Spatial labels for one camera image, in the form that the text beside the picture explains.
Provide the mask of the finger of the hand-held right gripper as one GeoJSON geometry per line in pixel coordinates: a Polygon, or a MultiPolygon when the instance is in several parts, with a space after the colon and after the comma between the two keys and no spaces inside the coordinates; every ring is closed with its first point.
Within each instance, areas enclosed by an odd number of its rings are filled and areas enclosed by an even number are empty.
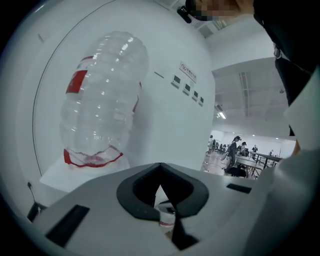
{"type": "Polygon", "coordinates": [[[320,230],[320,149],[279,163],[249,234],[247,256],[307,256],[320,230]]]}
{"type": "Polygon", "coordinates": [[[312,137],[320,132],[320,72],[313,73],[284,116],[296,137],[312,137]]]}

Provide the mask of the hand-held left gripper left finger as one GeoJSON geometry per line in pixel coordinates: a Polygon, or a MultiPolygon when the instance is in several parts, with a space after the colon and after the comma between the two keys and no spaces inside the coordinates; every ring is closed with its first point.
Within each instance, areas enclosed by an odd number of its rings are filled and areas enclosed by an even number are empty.
{"type": "Polygon", "coordinates": [[[65,249],[81,256],[172,256],[175,245],[158,221],[134,218],[119,204],[117,188],[149,164],[87,181],[45,209],[34,221],[47,235],[74,206],[89,209],[65,249]]]}

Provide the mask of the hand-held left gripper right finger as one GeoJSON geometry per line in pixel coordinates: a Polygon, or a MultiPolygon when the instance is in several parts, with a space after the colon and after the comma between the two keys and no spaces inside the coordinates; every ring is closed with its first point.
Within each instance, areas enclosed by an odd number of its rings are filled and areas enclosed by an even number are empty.
{"type": "Polygon", "coordinates": [[[173,239],[187,248],[220,230],[244,202],[255,180],[160,163],[165,193],[174,203],[173,239]]]}

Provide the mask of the long table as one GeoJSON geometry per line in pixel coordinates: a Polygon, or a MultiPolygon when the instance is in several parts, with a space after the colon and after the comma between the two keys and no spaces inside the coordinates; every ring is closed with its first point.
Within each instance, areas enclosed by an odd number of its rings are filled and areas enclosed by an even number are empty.
{"type": "Polygon", "coordinates": [[[237,155],[235,159],[235,165],[244,168],[245,177],[251,180],[257,180],[264,169],[274,167],[283,160],[281,157],[261,153],[256,153],[254,158],[237,155]]]}

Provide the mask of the white water dispenser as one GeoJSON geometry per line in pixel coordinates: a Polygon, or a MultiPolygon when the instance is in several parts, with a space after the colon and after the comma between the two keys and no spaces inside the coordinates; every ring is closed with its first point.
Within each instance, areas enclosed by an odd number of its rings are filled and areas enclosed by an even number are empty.
{"type": "Polygon", "coordinates": [[[51,188],[69,193],[89,180],[126,170],[130,167],[124,154],[113,146],[93,155],[64,150],[40,178],[51,188]]]}

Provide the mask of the person's black clothing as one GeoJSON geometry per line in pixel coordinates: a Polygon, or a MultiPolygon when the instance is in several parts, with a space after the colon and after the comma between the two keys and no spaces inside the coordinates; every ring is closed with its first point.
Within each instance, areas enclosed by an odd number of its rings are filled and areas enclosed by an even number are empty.
{"type": "Polygon", "coordinates": [[[291,105],[320,66],[320,0],[254,0],[253,7],[291,105]]]}

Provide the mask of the white wall sign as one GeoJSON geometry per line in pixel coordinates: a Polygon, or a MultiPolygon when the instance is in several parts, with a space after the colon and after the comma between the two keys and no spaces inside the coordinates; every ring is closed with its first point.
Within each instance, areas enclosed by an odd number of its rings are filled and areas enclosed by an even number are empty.
{"type": "Polygon", "coordinates": [[[197,82],[197,75],[184,62],[180,62],[179,69],[185,75],[187,75],[194,83],[197,82]]]}

